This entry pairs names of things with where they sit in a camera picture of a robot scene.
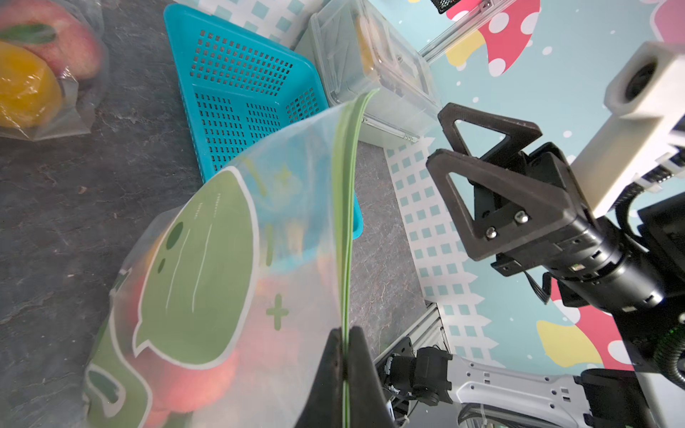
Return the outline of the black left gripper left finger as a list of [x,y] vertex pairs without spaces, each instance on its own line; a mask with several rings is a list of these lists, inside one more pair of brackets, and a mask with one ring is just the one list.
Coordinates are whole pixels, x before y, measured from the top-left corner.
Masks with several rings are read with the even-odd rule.
[[310,395],[295,428],[341,428],[343,425],[344,353],[341,329],[328,335]]

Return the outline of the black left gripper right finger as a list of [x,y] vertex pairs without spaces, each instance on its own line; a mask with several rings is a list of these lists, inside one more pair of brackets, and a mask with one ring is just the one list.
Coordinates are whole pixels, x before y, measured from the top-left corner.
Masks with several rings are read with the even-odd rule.
[[394,427],[366,337],[359,326],[353,326],[349,332],[347,382],[349,427]]

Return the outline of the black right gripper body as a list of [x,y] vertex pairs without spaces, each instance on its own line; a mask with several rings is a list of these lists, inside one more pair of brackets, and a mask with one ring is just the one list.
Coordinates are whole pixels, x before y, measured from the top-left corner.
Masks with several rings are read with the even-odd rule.
[[[554,153],[568,165],[563,153],[547,143],[499,166],[522,173],[544,153]],[[503,276],[544,268],[543,283],[536,291],[542,292],[556,280],[569,307],[592,305],[608,313],[655,308],[665,298],[665,280],[658,266],[611,221],[590,213],[571,170],[570,174],[581,198],[581,234],[567,240],[564,247],[551,244],[543,249],[529,244],[513,254],[496,254],[492,268]]]

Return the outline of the clear bag green cartoon print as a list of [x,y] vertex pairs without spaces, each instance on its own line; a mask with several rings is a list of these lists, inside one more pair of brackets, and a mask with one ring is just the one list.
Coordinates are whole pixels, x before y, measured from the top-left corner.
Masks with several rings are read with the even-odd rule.
[[[363,94],[254,144],[158,216],[121,266],[85,370],[87,427],[292,427],[348,321]],[[153,406],[143,351],[194,370],[239,354],[224,395]]]

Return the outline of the clear blue zipper bag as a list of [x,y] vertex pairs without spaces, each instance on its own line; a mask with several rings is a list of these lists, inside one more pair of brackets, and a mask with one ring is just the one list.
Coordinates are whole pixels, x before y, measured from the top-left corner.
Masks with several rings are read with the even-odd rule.
[[1,135],[89,133],[108,83],[99,1],[1,3]]

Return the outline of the pink peach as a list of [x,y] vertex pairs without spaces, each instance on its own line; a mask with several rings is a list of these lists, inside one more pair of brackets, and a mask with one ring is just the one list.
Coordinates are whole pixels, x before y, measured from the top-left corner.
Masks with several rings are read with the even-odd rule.
[[221,398],[230,387],[239,362],[234,352],[217,367],[194,370],[179,367],[145,350],[135,359],[153,392],[153,406],[174,413],[190,413]]
[[105,63],[90,26],[55,1],[3,1],[1,40],[37,55],[58,78],[91,80]]

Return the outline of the yellow peach with leaf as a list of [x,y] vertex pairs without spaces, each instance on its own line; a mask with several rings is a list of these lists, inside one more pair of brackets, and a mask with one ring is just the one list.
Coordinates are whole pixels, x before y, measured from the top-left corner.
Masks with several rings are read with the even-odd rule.
[[26,129],[48,124],[62,110],[62,89],[37,55],[1,43],[1,126]]

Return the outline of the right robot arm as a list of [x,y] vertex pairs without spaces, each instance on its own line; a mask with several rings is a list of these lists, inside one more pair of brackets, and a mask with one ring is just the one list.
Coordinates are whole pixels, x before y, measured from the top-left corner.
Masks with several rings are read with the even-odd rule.
[[629,352],[624,370],[590,368],[578,376],[524,374],[465,360],[403,338],[376,363],[398,422],[410,403],[458,408],[459,423],[505,427],[663,427],[669,403],[640,378],[684,385],[684,197],[640,211],[631,203],[648,185],[684,167],[683,150],[627,185],[612,204],[615,220],[595,215],[565,155],[533,123],[450,103],[439,113],[449,149],[431,154],[428,172],[456,223],[467,255],[491,259],[503,276],[544,268],[530,285],[548,303],[592,306],[613,317]]

